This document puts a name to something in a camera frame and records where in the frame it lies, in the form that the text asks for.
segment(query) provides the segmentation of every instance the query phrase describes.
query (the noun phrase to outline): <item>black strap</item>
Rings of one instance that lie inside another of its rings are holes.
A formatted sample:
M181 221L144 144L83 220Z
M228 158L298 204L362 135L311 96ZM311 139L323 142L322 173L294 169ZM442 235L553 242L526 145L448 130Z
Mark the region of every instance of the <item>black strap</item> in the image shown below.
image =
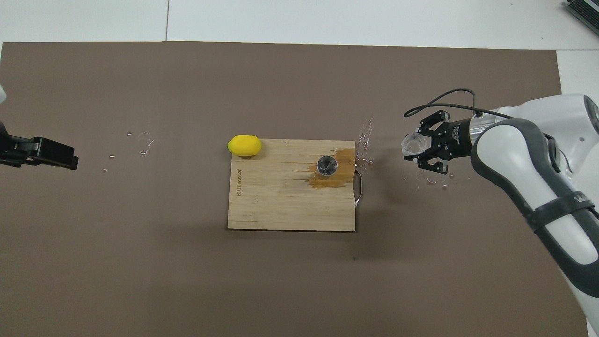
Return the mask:
M583 192L576 191L562 195L557 199L553 199L550 202L537 207L525 217L533 232L536 232L539 228L562 216L571 214L575 210L590 207L595 207L595 204L593 204Z

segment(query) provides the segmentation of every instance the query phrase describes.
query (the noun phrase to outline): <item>wooden cutting board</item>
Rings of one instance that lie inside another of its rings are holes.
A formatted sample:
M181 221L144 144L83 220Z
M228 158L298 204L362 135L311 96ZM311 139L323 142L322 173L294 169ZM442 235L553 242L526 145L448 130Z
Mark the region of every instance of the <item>wooden cutting board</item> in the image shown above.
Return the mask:
M231 158L228 228L355 231L355 142L261 139L253 157ZM322 156L337 172L316 171Z

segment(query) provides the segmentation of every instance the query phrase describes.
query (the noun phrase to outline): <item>white tile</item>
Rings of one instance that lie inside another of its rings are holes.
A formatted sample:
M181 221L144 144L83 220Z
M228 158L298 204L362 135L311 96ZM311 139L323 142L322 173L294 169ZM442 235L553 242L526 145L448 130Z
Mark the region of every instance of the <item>white tile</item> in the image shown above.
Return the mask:
M599 50L559 50L559 79L563 94L585 94L599 104ZM599 145L589 153L576 182L597 183ZM591 200L599 203L599 188L590 189Z
M168 40L599 49L563 0L171 0Z
M168 0L0 0L0 41L163 41Z

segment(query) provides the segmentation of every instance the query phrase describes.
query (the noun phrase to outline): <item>water stain on wood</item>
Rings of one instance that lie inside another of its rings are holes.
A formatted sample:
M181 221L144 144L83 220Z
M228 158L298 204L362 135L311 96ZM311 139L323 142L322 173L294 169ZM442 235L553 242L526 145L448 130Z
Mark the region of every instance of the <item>water stain on wood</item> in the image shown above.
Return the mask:
M323 176L316 170L316 163L308 169L313 173L308 183L313 188L342 187L347 183L353 182L353 172L355 171L356 153L354 149L339 149L335 154L330 155L337 160L337 172L332 176Z

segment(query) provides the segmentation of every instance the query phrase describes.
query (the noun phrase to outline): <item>brown tabletop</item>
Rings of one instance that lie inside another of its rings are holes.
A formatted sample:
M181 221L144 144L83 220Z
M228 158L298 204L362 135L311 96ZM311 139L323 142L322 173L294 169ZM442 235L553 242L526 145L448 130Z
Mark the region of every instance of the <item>brown tabletop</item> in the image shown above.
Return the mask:
M508 197L400 148L446 90L559 94L553 51L5 43L0 83L10 134L80 158L0 167L2 336L585 336ZM357 232L226 229L232 136L357 140L370 115Z

